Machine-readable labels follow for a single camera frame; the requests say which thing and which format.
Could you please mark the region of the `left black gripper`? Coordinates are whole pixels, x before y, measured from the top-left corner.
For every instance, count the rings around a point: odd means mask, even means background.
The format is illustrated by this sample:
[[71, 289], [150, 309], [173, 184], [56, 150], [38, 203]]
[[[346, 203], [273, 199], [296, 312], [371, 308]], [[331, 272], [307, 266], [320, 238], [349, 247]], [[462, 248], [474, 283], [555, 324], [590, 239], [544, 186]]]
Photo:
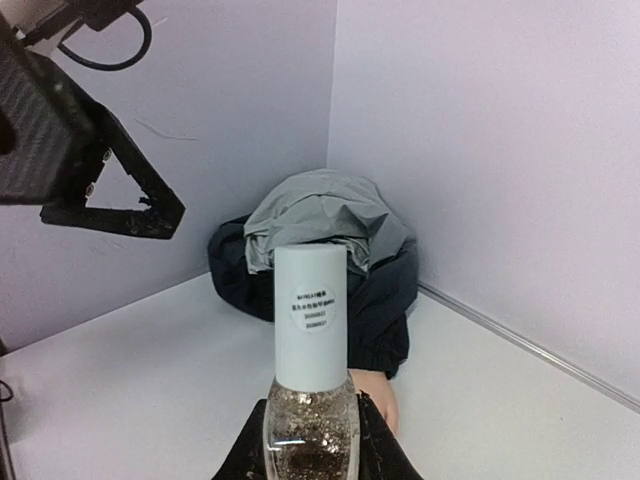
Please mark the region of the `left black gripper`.
[[[143, 210], [88, 207], [106, 155], [140, 187]], [[50, 58], [25, 49], [1, 19], [1, 203], [49, 205], [43, 223], [144, 239], [171, 239], [185, 206], [120, 121]]]

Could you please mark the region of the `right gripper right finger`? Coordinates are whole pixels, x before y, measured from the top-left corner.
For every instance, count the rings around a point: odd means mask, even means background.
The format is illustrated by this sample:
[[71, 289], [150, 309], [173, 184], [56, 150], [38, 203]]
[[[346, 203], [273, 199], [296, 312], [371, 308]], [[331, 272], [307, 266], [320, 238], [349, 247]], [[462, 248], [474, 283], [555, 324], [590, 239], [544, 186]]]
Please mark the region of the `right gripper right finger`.
[[423, 480], [391, 432], [374, 401], [358, 394], [361, 480]]

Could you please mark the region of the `clear nail polish bottle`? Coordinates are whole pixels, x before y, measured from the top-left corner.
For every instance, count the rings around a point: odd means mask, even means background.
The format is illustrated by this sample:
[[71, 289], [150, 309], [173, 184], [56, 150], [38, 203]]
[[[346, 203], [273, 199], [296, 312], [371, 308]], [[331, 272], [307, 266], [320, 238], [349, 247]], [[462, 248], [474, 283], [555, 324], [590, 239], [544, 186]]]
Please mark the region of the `clear nail polish bottle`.
[[262, 443], [266, 477], [354, 480], [360, 465], [358, 395], [348, 378], [321, 392], [274, 381], [265, 407]]

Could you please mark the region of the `white nail polish cap brush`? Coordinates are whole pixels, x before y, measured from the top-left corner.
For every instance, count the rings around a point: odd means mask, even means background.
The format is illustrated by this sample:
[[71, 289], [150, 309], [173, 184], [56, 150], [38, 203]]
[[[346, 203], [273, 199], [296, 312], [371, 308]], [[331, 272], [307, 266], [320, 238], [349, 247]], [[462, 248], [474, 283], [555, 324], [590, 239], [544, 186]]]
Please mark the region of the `white nail polish cap brush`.
[[347, 251], [332, 244], [274, 251], [275, 378], [301, 392], [347, 377]]

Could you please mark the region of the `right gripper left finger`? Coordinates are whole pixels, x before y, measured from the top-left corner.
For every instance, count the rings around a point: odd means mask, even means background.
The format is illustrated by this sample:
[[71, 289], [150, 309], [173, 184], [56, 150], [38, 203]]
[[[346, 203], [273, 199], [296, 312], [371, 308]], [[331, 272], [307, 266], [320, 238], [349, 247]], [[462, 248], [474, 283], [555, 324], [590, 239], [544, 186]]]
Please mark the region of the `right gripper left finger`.
[[213, 480], [266, 480], [263, 424], [266, 400], [259, 400]]

